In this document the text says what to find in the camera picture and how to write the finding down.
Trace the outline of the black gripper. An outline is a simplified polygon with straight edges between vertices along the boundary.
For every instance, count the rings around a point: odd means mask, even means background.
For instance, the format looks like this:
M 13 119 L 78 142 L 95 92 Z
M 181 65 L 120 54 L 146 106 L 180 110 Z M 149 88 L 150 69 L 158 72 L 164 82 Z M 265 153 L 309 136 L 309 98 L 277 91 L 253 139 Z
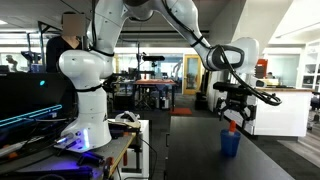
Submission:
M 248 115 L 245 108 L 248 106 L 247 98 L 252 93 L 242 85 L 230 84 L 226 82 L 217 82 L 213 85 L 215 90 L 226 92 L 225 98 L 219 98 L 216 104 L 216 109 L 219 115 L 219 121 L 223 120 L 226 110 L 234 110 L 240 113 L 243 118 L 241 127 L 245 129 L 247 121 L 253 121 L 253 117 Z

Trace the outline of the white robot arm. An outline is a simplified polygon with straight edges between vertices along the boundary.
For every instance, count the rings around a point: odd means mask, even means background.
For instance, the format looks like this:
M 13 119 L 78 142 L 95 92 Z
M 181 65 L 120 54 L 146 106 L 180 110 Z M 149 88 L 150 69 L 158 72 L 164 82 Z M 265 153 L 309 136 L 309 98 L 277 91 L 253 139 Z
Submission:
M 190 44 L 209 71 L 233 67 L 247 75 L 253 72 L 259 42 L 239 38 L 227 45 L 211 45 L 198 26 L 198 9 L 192 0 L 99 0 L 87 37 L 90 50 L 68 50 L 59 58 L 59 68 L 76 88 L 78 115 L 62 132 L 57 148 L 86 152 L 111 141 L 107 120 L 107 97 L 101 80 L 112 74 L 114 48 L 124 22 L 150 18 L 155 12 Z

